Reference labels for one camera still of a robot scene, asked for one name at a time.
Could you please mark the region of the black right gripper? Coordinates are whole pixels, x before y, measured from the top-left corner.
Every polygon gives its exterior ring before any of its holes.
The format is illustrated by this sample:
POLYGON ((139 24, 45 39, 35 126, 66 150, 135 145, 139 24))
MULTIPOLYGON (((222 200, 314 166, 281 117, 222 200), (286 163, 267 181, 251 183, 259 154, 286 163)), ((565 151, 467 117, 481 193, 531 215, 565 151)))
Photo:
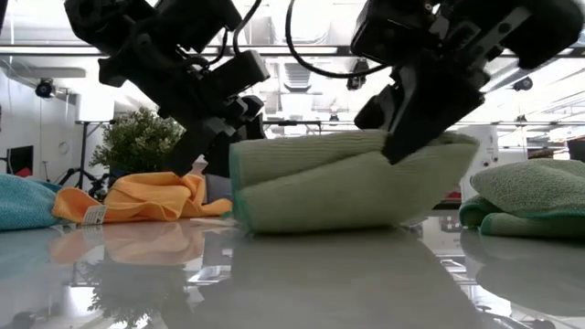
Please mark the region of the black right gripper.
POLYGON ((390 66, 395 83, 355 124, 388 127, 382 153, 396 164, 484 102, 484 68, 503 51, 535 69, 574 44, 583 24, 575 2, 368 2, 354 52, 390 66))

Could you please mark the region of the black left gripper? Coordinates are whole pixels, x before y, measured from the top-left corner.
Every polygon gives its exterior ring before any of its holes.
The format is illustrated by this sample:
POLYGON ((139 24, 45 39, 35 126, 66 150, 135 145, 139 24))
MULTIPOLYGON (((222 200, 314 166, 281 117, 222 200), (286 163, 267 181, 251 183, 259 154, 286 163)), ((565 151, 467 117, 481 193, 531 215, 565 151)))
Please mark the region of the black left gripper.
POLYGON ((188 174, 202 155, 206 175, 229 177, 230 146, 264 138, 264 103, 257 96, 239 94, 267 80, 270 73, 254 50, 212 70, 195 69, 202 61, 154 45, 129 46, 99 60, 99 80, 112 87, 129 80, 159 106, 162 116, 186 128, 169 154, 169 170, 174 174, 188 174), (224 133, 223 121, 235 128, 232 135, 224 133))

